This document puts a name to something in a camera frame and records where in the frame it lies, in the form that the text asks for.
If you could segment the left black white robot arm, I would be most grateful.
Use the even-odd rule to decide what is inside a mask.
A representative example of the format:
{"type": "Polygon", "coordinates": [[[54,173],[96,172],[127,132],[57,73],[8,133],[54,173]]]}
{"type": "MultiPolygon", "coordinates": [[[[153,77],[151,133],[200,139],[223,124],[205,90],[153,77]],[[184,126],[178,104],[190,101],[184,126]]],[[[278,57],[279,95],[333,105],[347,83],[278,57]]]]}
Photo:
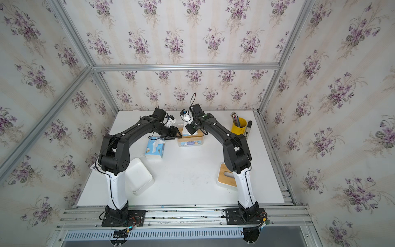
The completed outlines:
{"type": "Polygon", "coordinates": [[[103,138],[96,166],[100,166],[101,173],[107,179],[109,199],[105,208],[106,217],[129,219],[125,171],[131,161],[130,147],[148,133],[156,133],[164,140],[181,138],[180,131],[173,125],[174,121],[174,116],[156,108],[151,115],[140,117],[126,130],[114,135],[107,134],[103,138]]]}

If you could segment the clear plastic tissue box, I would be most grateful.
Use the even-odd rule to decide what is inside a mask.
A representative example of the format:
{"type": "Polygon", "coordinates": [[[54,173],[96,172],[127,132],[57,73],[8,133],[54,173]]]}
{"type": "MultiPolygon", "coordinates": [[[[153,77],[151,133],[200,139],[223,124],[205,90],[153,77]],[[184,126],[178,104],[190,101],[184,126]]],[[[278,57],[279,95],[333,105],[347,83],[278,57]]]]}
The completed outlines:
{"type": "Polygon", "coordinates": [[[180,147],[192,147],[192,146],[200,146],[204,142],[204,136],[203,137],[196,137],[196,138],[191,138],[191,139],[177,139],[178,145],[180,147]]]}

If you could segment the yellow pen cup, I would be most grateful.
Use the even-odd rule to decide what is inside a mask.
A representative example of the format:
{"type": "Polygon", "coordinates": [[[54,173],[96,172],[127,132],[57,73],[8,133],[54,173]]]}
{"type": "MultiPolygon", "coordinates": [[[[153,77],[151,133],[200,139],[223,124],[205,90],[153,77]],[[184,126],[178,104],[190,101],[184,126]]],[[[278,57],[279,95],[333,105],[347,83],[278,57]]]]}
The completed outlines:
{"type": "Polygon", "coordinates": [[[241,135],[244,134],[247,128],[247,121],[239,117],[239,125],[236,125],[235,123],[232,124],[231,132],[236,134],[236,135],[241,135]]]}

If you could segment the blue tissue paper pack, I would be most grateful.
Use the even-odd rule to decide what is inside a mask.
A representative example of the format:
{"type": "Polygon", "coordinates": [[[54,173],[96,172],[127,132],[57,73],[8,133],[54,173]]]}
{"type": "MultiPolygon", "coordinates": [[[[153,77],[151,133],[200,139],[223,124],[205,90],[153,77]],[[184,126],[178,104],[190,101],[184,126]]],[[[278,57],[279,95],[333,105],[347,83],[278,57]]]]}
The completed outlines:
{"type": "Polygon", "coordinates": [[[182,136],[191,136],[190,132],[188,131],[188,129],[186,128],[188,125],[188,122],[184,122],[183,123],[183,127],[182,127],[182,136]]]}

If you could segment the white plastic box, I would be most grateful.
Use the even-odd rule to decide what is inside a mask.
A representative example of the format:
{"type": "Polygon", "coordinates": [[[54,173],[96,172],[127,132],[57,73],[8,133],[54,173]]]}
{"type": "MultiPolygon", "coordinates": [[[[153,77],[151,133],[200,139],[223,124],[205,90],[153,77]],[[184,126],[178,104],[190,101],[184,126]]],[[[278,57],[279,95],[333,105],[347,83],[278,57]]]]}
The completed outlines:
{"type": "Polygon", "coordinates": [[[125,171],[125,185],[135,196],[141,195],[155,183],[155,180],[139,158],[133,159],[125,171]]]}

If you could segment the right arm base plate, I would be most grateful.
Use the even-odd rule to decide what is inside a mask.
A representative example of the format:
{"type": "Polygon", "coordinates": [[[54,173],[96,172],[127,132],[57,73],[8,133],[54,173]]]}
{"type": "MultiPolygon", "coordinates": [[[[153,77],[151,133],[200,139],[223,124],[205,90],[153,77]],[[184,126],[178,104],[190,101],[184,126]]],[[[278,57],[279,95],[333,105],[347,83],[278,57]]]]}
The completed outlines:
{"type": "Polygon", "coordinates": [[[263,208],[252,214],[243,214],[239,209],[224,209],[222,217],[227,225],[259,225],[266,222],[267,212],[263,208]]]}

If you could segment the pencils in cup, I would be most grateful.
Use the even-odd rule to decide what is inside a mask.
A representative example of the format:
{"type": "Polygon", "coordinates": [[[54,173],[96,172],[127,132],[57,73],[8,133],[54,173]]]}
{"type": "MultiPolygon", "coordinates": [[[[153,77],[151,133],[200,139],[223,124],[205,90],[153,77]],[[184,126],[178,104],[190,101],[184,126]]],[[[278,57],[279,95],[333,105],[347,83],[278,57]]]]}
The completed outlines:
{"type": "Polygon", "coordinates": [[[234,125],[236,127],[240,128],[241,124],[240,124],[240,120],[239,120],[239,117],[238,117],[237,113],[236,112],[232,112],[231,113],[231,117],[232,117],[234,125]]]}

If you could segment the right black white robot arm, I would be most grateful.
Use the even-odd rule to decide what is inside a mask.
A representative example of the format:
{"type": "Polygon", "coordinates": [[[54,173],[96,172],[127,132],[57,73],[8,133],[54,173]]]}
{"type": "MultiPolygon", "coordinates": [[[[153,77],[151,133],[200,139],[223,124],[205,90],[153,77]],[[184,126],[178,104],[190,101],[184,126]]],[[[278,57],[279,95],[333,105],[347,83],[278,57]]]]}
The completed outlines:
{"type": "Polygon", "coordinates": [[[212,114],[205,113],[199,104],[190,106],[189,112],[193,119],[186,126],[189,133],[201,130],[222,144],[224,163],[233,173],[237,185],[239,215],[245,222],[250,221],[259,214],[259,203],[252,190],[252,156],[245,136],[226,129],[212,114]]]}

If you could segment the black marker pen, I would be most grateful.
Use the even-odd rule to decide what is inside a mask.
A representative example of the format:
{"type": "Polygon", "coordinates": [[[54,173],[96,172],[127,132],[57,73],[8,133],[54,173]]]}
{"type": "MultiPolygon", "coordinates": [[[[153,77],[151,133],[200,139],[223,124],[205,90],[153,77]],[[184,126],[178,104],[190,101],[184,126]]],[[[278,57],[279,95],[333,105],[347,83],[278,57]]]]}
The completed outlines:
{"type": "Polygon", "coordinates": [[[249,134],[251,132],[252,124],[253,124],[252,120],[249,120],[248,123],[247,123],[246,129],[245,129],[245,132],[244,132],[244,136],[245,136],[246,139],[248,139],[248,137],[249,137],[249,134]]]}

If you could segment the bamboo tissue box lid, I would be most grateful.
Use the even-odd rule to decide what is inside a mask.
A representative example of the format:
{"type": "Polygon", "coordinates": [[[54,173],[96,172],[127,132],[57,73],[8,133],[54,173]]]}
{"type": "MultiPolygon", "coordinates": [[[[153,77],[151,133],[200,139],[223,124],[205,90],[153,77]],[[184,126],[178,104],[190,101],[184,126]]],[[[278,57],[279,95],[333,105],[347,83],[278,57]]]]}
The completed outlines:
{"type": "Polygon", "coordinates": [[[191,139],[191,138],[196,138],[196,137],[203,137],[204,134],[202,133],[202,131],[198,131],[197,133],[195,133],[194,135],[191,136],[183,136],[182,139],[191,139]]]}

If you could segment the white bamboo-lid tissue box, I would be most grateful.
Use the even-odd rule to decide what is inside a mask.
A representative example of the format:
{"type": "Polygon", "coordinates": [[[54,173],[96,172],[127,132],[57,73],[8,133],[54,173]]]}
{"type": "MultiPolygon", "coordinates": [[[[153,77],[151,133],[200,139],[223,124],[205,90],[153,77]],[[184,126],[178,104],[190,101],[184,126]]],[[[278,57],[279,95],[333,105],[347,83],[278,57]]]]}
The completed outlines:
{"type": "Polygon", "coordinates": [[[228,170],[224,163],[221,163],[219,167],[217,185],[223,188],[237,190],[237,184],[233,173],[228,170]]]}

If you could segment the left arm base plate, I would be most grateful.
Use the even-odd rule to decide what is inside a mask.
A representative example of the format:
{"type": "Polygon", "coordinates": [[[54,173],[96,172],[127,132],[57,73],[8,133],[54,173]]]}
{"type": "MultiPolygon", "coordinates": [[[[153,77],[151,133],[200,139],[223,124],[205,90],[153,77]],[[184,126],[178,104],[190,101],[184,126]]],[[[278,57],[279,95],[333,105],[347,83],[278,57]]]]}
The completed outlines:
{"type": "Polygon", "coordinates": [[[100,217],[102,227],[143,226],[146,216],[145,210],[129,210],[121,213],[107,213],[100,217]]]}

